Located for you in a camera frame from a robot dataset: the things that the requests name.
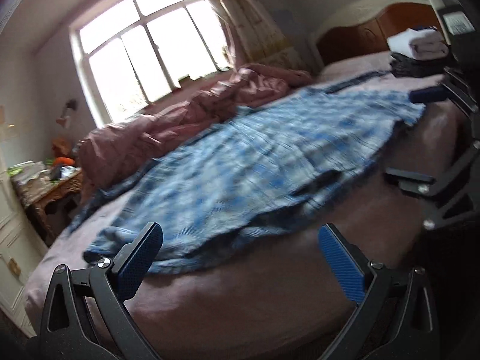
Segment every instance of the window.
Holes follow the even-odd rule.
[[[229,66],[224,33],[205,0],[123,0],[78,36],[88,84],[113,122],[178,88],[185,76]]]

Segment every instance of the blue checkered blanket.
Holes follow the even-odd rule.
[[[216,266],[257,238],[301,230],[378,159],[403,122],[424,105],[406,92],[336,93],[375,72],[330,88],[306,87],[195,139],[109,191],[99,191],[70,225],[134,188],[111,226],[84,253],[89,263],[113,257],[147,222],[164,231],[150,273],[178,274]]]

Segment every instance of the white cabinet door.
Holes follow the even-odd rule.
[[[7,171],[7,164],[3,158],[2,150],[0,149],[0,173]]]
[[[15,204],[11,199],[10,180],[6,174],[0,174],[0,231],[15,215]]]
[[[12,257],[0,248],[0,305],[3,311],[13,318],[16,308],[22,304],[23,283],[19,277],[12,274],[11,259]]]
[[[38,249],[35,234],[24,221],[18,221],[15,229],[0,243],[0,250],[9,256],[11,268],[17,271],[17,277],[24,285],[42,261],[43,254]]]

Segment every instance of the window frame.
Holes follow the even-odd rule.
[[[106,123],[111,123],[112,118],[110,116],[110,113],[107,109],[107,106],[105,105],[105,103],[102,99],[102,96],[100,94],[100,91],[98,89],[98,85],[97,85],[97,82],[95,80],[95,77],[94,77],[94,74],[93,74],[93,71],[92,71],[92,68],[91,68],[91,65],[90,65],[90,58],[92,56],[94,56],[98,51],[103,49],[105,46],[107,46],[113,40],[120,39],[123,43],[122,35],[124,35],[128,31],[130,31],[130,30],[132,30],[132,29],[134,29],[138,26],[142,26],[145,29],[145,32],[147,34],[150,45],[154,50],[155,56],[157,57],[157,60],[158,60],[158,63],[160,64],[160,68],[162,69],[162,72],[165,75],[166,81],[167,81],[168,85],[170,86],[170,93],[167,93],[165,96],[170,95],[172,92],[174,92],[175,90],[177,90],[179,88],[174,84],[173,79],[171,78],[171,75],[170,75],[170,73],[167,69],[167,66],[165,65],[165,63],[162,59],[162,56],[160,55],[160,51],[159,51],[157,45],[155,44],[155,42],[153,40],[152,34],[150,33],[150,30],[149,30],[147,24],[150,23],[151,21],[153,21],[153,20],[155,20],[155,19],[157,19],[161,16],[164,16],[164,15],[170,13],[170,12],[173,12],[177,9],[182,9],[182,8],[185,9],[185,11],[187,12],[191,22],[193,23],[193,25],[195,27],[196,32],[198,33],[198,36],[200,36],[200,39],[203,43],[203,46],[207,50],[208,56],[210,57],[211,61],[213,62],[213,65],[215,66],[216,71],[217,72],[222,72],[222,70],[218,67],[217,62],[215,61],[215,58],[213,57],[212,52],[210,51],[210,49],[209,49],[209,47],[208,47],[208,45],[205,41],[205,38],[203,37],[203,35],[200,32],[197,24],[195,23],[195,20],[193,19],[189,10],[187,9],[187,6],[190,5],[190,4],[193,4],[193,3],[196,3],[196,2],[199,2],[199,1],[207,1],[207,0],[182,0],[182,1],[179,1],[179,2],[174,3],[172,5],[169,5],[168,7],[159,9],[159,10],[157,10],[157,11],[155,11],[155,12],[149,14],[149,15],[142,14],[142,12],[140,10],[140,7],[138,6],[137,1],[132,0],[133,4],[135,6],[135,9],[138,12],[138,15],[139,15],[140,19],[135,21],[135,23],[132,23],[128,27],[124,28],[123,30],[117,32],[115,35],[111,36],[107,40],[105,40],[105,42],[103,42],[101,45],[96,47],[93,51],[85,52],[85,50],[83,49],[83,45],[82,45],[82,41],[81,41],[81,37],[80,37],[80,30],[84,26],[86,26],[88,23],[90,23],[92,20],[94,20],[96,17],[100,16],[105,11],[109,10],[110,8],[114,7],[116,4],[118,4],[122,1],[124,1],[124,0],[115,0],[114,3],[110,2],[109,4],[107,4],[106,2],[105,3],[100,2],[99,4],[96,4],[92,8],[92,10],[95,10],[95,12],[96,12],[95,15],[90,15],[90,17],[87,15],[86,17],[88,17],[88,19],[86,19],[85,15],[83,15],[81,20],[78,20],[76,24],[73,24],[70,27],[70,43],[71,43],[71,46],[72,46],[73,57],[75,59],[76,65],[77,65],[78,77],[79,77],[79,80],[80,80],[80,83],[81,83],[81,86],[82,86],[82,89],[83,89],[83,92],[85,94],[85,97],[86,97],[86,100],[87,100],[87,103],[89,105],[90,110],[93,111],[92,107],[94,107],[94,111],[92,112],[92,116],[94,117],[95,123],[97,124],[98,127],[101,127],[101,126],[105,125]],[[161,100],[163,97],[161,97],[159,99],[156,99],[156,100],[153,100],[153,101],[150,101],[148,99],[148,97],[145,93],[145,90],[143,88],[143,85],[142,85],[142,83],[141,83],[141,81],[138,77],[138,74],[135,70],[135,67],[133,66],[131,61],[130,61],[130,64],[131,64],[131,67],[133,68],[136,81],[137,81],[137,83],[140,87],[140,90],[143,94],[143,97],[145,98],[145,101],[146,101],[145,106],[147,107],[147,106],[149,106],[151,104],[154,104],[155,102]]]

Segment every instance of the brass handle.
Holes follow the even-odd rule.
[[[22,269],[18,266],[15,259],[10,259],[10,261],[8,261],[8,269],[10,269],[10,272],[17,277],[22,273]]]

